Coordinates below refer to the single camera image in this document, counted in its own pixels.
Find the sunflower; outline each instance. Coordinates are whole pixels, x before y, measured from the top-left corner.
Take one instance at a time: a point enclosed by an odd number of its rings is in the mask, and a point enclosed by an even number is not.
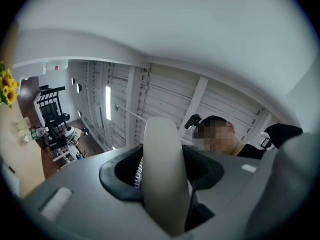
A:
[[[19,82],[18,81],[14,81],[13,85],[12,85],[12,88],[13,89],[17,89],[18,87],[19,87]]]
[[[7,75],[6,75],[6,76],[3,76],[1,82],[2,82],[2,85],[3,85],[3,86],[8,86],[8,87],[10,87],[11,84],[12,84],[12,78],[8,77]]]
[[[15,92],[15,93],[16,93],[16,92],[17,92],[16,89],[17,89],[17,88],[16,88],[15,85],[14,85],[14,86],[10,86],[10,87],[9,87],[9,92]]]
[[[5,85],[5,86],[2,88],[2,94],[3,94],[4,96],[8,96],[8,93],[9,93],[9,87]]]
[[[16,91],[9,91],[8,95],[7,95],[7,100],[8,100],[8,104],[12,104],[16,98],[17,98],[17,92]]]
[[[11,71],[10,71],[10,68],[7,68],[6,71],[5,71],[6,75],[10,78],[13,78],[12,74],[11,74]]]

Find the person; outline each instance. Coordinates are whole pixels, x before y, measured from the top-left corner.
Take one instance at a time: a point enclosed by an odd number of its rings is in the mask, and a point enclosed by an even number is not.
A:
[[[278,149],[286,140],[303,133],[293,125],[277,123],[266,130],[272,144]],[[216,151],[230,156],[261,159],[266,149],[257,149],[241,143],[235,135],[235,127],[222,117],[211,115],[197,124],[192,138],[205,151]]]
[[[49,144],[54,144],[50,147],[50,150],[59,149],[65,145],[78,145],[81,136],[88,135],[89,130],[87,128],[78,129],[72,126],[67,127],[64,130],[64,135],[58,139],[49,140]]]
[[[70,119],[70,114],[63,113],[62,115],[59,115],[54,121],[52,122],[46,122],[45,127],[53,127],[56,128],[58,125],[62,124],[65,121],[69,121]]]

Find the ceiling light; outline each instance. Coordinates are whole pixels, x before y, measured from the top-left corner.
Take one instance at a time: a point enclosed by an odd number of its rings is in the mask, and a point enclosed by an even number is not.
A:
[[[106,114],[106,119],[111,121],[110,102],[111,102],[111,88],[106,86],[105,87],[105,114]]]
[[[77,93],[80,93],[81,90],[82,90],[82,85],[79,84],[79,83],[77,83],[77,84],[76,84],[76,91],[77,91]]]

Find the water bottle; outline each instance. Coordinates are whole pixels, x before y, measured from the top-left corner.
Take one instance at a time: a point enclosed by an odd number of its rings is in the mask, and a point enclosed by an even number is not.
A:
[[[48,132],[48,131],[49,131],[48,127],[45,127],[45,128],[41,127],[41,128],[33,129],[30,133],[26,134],[23,139],[25,142],[30,142],[32,140],[39,139],[40,137],[45,135],[46,132]]]

